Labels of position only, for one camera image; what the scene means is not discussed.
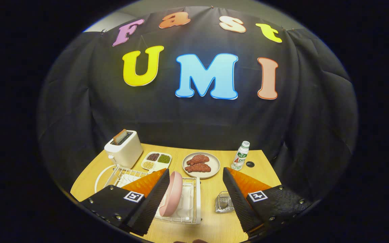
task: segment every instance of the wooden table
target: wooden table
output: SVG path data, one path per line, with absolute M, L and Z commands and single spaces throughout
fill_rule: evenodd
M 133 170 L 147 172 L 140 164 L 145 156 L 151 152 L 162 152 L 172 155 L 172 161 L 169 165 L 169 171 L 177 171 L 182 177 L 190 177 L 182 169 L 182 160 L 191 153 L 201 152 L 195 149 L 183 149 L 165 146 L 156 146 L 142 143 L 144 152 L 139 160 L 133 166 Z M 221 164 L 219 172 L 213 177 L 201 180 L 201 217 L 202 221 L 197 225 L 182 225 L 177 223 L 168 223 L 160 220 L 153 220 L 148 234 L 143 239 L 158 242 L 172 243 L 182 241 L 191 243 L 193 240 L 201 239 L 208 243 L 217 242 L 241 242 L 247 240 L 247 234 L 242 231 L 241 224 L 235 211 L 225 214 L 215 213 L 215 198 L 221 191 L 226 191 L 223 183 L 223 168 L 230 167 L 230 164 L 236 154 L 235 151 L 214 151 L 202 150 L 213 154 L 218 158 Z M 253 161 L 255 166 L 252 168 L 244 165 L 240 172 L 247 174 L 269 186 L 278 186 L 280 181 L 274 172 L 268 159 L 261 150 L 249 151 L 245 161 Z M 78 200 L 85 200 L 94 194 L 94 185 L 99 176 L 106 167 L 113 165 L 105 151 L 102 151 L 97 157 L 82 171 L 77 180 L 71 187 L 70 193 Z M 103 188 L 107 179 L 112 174 L 112 169 L 105 171 L 97 183 L 97 190 Z

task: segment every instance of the toaster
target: toaster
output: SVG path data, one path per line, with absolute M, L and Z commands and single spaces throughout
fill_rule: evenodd
M 137 132 L 124 129 L 105 145 L 105 151 L 115 164 L 131 169 L 144 149 Z

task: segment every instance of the letter m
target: letter m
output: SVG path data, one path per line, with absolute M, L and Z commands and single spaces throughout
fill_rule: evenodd
M 176 96 L 192 97 L 195 91 L 190 87 L 190 80 L 193 80 L 196 90 L 203 97 L 215 79 L 214 89 L 210 93 L 213 98 L 234 100 L 238 97 L 233 85 L 233 67 L 238 61 L 236 55 L 218 54 L 207 69 L 195 54 L 181 55 L 176 58 L 176 61 L 181 65 L 181 77 L 179 89 L 175 92 Z

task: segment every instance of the raw meat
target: raw meat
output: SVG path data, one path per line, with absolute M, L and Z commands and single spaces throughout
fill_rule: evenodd
M 205 163 L 197 163 L 184 168 L 187 172 L 211 172 L 211 167 Z
M 188 165 L 194 165 L 197 163 L 205 163 L 210 161 L 210 158 L 208 156 L 205 156 L 203 154 L 195 155 L 191 160 L 187 161 Z

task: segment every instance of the white toaster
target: white toaster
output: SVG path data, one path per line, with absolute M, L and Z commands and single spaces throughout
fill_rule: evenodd
M 131 169 L 144 151 L 136 131 L 127 130 L 127 135 L 118 143 L 110 140 L 105 145 L 109 158 L 117 165 Z

